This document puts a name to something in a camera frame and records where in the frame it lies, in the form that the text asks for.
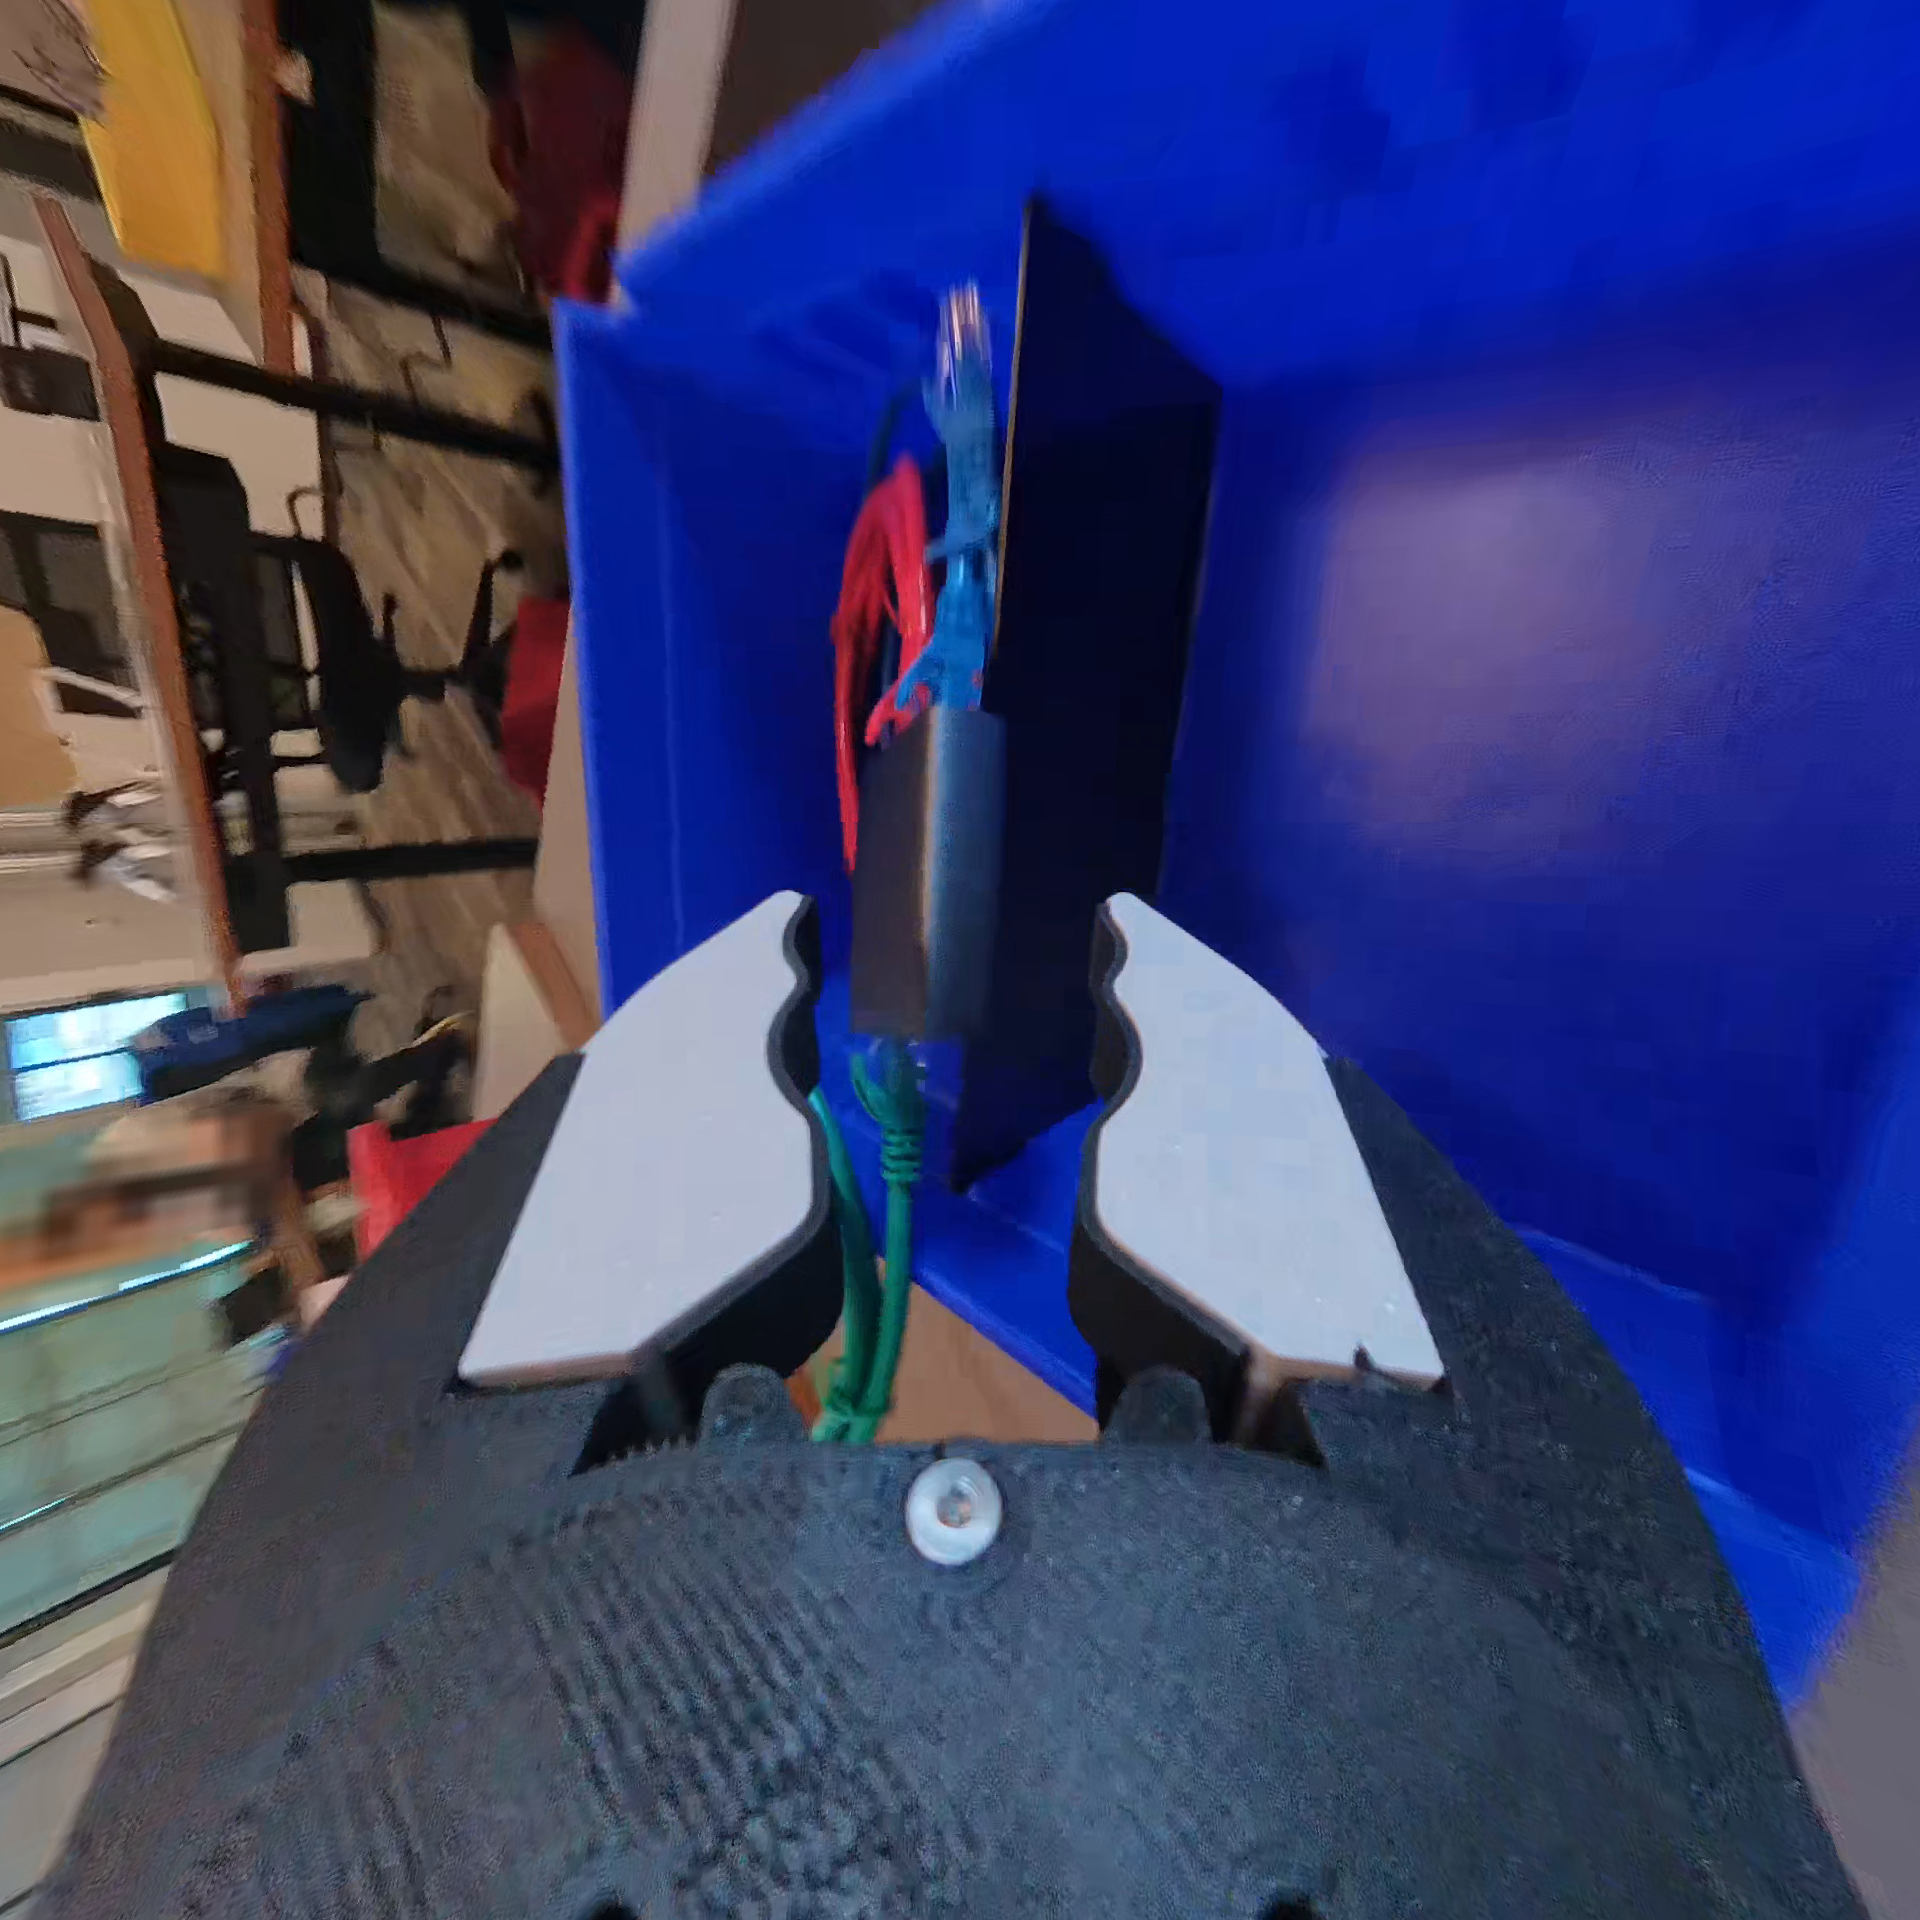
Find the dark grey network switch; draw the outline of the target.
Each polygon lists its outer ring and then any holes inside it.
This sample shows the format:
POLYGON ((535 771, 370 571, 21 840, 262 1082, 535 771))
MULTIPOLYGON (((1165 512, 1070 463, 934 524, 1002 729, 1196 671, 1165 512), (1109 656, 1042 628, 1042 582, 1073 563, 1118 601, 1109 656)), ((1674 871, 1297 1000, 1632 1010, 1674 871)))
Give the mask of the dark grey network switch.
POLYGON ((852 870, 854 1033, 954 1042, 986 1023, 1002 755, 993 714, 930 707, 868 760, 852 870))

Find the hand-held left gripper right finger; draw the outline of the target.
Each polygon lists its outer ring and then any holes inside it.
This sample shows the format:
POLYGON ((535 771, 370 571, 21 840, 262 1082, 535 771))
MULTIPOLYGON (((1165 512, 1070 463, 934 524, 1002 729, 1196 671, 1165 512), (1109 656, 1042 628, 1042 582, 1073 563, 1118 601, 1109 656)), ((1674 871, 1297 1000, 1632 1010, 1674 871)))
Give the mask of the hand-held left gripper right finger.
POLYGON ((1070 1314, 1105 1423, 1185 1376, 1213 1438, 1282 1449, 1309 1383, 1428 1395, 1428 1331, 1326 1051, 1233 963, 1118 895, 1090 954, 1094 1115, 1070 1314))

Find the blue plastic bin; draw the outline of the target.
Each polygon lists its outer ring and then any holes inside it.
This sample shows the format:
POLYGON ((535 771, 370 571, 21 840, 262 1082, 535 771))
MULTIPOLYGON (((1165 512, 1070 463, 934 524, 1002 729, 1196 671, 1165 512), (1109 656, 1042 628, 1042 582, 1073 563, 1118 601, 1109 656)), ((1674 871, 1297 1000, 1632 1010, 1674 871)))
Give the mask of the blue plastic bin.
POLYGON ((604 1003, 847 964, 829 614, 1049 203, 1221 391, 1158 908, 1614 1347, 1797 1705, 1916 1428, 1916 4, 949 4, 559 320, 604 1003))

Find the red box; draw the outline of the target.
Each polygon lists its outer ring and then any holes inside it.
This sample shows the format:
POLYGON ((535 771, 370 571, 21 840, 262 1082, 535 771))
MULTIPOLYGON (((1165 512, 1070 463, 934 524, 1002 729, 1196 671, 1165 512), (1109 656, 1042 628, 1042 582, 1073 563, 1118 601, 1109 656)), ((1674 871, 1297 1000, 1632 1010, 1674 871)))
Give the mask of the red box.
POLYGON ((348 1186, 353 1200, 353 1265, 373 1257, 490 1124, 490 1121, 465 1121, 415 1137, 400 1137, 382 1121, 349 1130, 348 1186))

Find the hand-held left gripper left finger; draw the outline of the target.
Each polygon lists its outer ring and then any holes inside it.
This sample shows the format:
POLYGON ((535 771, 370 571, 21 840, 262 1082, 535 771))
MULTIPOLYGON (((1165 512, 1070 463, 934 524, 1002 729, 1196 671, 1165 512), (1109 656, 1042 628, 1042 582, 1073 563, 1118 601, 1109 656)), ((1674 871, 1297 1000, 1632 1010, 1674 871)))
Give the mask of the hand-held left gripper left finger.
POLYGON ((464 1352, 465 1387, 793 1376, 844 1304, 815 903, 776 892, 585 1044, 464 1352))

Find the black divider panel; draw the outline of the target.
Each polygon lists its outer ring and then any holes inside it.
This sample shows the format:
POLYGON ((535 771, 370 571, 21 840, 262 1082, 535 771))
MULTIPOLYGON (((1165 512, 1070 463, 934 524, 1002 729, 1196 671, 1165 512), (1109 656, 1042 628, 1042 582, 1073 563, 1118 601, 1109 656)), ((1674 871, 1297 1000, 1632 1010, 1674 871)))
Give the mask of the black divider panel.
POLYGON ((1094 923, 1160 883, 1218 417, 1213 378, 1030 199, 984 686, 1006 746, 998 908, 950 1130, 957 1191, 1092 1098, 1094 923))

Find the red bin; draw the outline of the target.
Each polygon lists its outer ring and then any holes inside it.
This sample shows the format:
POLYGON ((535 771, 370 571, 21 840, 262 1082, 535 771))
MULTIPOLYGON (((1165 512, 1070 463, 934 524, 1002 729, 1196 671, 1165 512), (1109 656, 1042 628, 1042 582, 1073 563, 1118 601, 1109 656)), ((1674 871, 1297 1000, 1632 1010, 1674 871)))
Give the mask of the red bin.
POLYGON ((559 726, 569 614, 565 596, 521 596, 512 627, 501 635, 505 668, 495 755, 505 777, 537 810, 544 810, 559 726))

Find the black office chair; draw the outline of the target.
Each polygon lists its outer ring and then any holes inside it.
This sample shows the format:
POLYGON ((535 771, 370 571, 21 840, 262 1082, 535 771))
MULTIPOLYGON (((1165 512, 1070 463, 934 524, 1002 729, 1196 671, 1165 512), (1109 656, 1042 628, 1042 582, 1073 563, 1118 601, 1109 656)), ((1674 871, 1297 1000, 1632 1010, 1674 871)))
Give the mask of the black office chair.
POLYGON ((373 614, 336 545, 254 528, 247 489, 224 458, 166 446, 156 497, 199 729, 222 735, 217 766, 229 785, 241 772, 236 707, 262 721, 268 737, 312 732, 319 750, 306 761, 327 766, 349 795, 377 791, 388 758, 410 755, 406 705, 442 705, 454 694, 489 748, 501 748, 517 628, 495 623, 495 583, 522 569, 519 551, 508 547, 479 567, 460 662, 418 665, 400 654, 396 596, 373 614))

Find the yellow wall panel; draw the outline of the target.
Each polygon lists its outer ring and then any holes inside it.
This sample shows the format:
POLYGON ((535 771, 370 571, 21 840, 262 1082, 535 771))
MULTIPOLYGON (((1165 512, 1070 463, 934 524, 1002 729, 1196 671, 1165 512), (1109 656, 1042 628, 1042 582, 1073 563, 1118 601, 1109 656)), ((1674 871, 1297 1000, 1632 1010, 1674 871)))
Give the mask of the yellow wall panel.
POLYGON ((101 98, 81 114, 113 243, 133 263, 217 281, 226 270, 224 155, 172 2, 85 2, 101 98))

